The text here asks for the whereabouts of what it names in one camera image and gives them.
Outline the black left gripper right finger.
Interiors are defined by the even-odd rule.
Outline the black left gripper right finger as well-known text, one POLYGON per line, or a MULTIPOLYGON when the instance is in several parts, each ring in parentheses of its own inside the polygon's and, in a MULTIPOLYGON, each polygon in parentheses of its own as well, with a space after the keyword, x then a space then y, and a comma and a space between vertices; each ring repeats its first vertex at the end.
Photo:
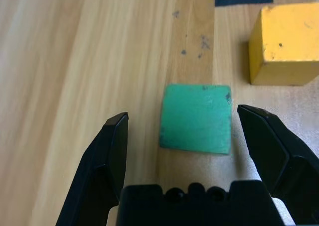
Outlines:
POLYGON ((319 159, 275 115, 239 105, 249 155, 273 198, 280 199, 297 224, 319 222, 319 159))

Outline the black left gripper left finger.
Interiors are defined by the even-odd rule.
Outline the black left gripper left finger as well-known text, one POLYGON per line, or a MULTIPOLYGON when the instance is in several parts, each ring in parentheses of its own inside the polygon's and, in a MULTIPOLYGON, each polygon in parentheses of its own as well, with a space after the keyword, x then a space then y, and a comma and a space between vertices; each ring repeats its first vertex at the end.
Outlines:
POLYGON ((128 146, 127 112, 108 119, 82 155, 58 226, 104 226, 120 201, 128 146))

